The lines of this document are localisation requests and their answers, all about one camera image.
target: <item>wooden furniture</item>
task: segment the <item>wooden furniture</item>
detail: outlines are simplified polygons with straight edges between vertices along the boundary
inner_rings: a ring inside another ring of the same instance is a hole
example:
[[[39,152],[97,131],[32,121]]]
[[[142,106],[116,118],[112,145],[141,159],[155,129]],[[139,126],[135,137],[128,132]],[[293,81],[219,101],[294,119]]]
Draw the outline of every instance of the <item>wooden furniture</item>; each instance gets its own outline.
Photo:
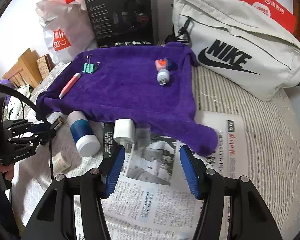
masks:
[[[300,3],[298,0],[293,0],[293,15],[297,18],[293,35],[300,41]]]
[[[27,49],[3,78],[9,79],[16,87],[29,84],[35,88],[42,81],[36,60],[36,56]]]

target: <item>nike logo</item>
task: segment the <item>nike logo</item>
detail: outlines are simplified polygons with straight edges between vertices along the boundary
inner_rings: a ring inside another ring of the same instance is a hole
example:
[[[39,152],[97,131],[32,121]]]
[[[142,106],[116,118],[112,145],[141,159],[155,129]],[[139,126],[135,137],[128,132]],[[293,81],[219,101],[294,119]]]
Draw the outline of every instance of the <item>nike logo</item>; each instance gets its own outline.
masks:
[[[212,57],[216,57],[221,59],[226,63],[222,63],[219,61],[214,61],[206,56],[207,54],[212,54]],[[226,44],[225,42],[221,43],[221,41],[216,40],[210,48],[205,48],[202,50],[198,55],[198,60],[200,63],[211,66],[211,67],[219,67],[225,69],[232,69],[236,71],[251,73],[260,75],[258,73],[243,69],[240,64],[246,64],[247,60],[251,59],[252,57],[231,45]]]

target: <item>bag strap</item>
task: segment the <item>bag strap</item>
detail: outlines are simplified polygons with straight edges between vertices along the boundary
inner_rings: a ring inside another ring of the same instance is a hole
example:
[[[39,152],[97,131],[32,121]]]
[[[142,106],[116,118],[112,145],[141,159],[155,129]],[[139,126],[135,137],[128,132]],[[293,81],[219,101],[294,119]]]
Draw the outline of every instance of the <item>bag strap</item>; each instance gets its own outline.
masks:
[[[190,39],[190,35],[189,35],[187,29],[188,29],[189,24],[192,19],[189,16],[187,16],[187,18],[188,19],[187,19],[185,25],[183,25],[183,27],[180,28],[180,30],[178,32],[177,42],[189,44],[191,42],[191,39]]]

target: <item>white plastic bag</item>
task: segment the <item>white plastic bag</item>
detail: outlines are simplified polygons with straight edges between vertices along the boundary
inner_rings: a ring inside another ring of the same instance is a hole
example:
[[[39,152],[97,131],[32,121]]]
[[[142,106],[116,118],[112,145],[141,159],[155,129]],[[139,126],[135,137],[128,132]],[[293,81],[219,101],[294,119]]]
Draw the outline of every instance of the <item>white plastic bag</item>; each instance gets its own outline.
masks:
[[[176,36],[187,26],[201,65],[255,97],[270,100],[279,88],[300,84],[300,42],[248,3],[174,0],[172,20]]]
[[[55,64],[71,62],[94,40],[87,11],[81,4],[66,4],[63,0],[43,0],[37,3],[44,40]]]

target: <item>blue gripper pad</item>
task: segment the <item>blue gripper pad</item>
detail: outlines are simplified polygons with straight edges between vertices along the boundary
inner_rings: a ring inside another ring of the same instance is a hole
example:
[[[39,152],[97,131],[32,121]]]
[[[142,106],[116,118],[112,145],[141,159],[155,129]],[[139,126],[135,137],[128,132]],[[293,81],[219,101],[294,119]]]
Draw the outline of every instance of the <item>blue gripper pad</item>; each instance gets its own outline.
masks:
[[[190,161],[190,158],[186,152],[185,146],[180,149],[180,161],[182,164],[183,171],[185,173],[188,186],[191,194],[195,196],[196,199],[199,197],[199,177]]]
[[[124,147],[121,147],[118,156],[115,159],[108,176],[106,177],[106,197],[109,197],[114,192],[124,162],[124,157],[125,150]]]

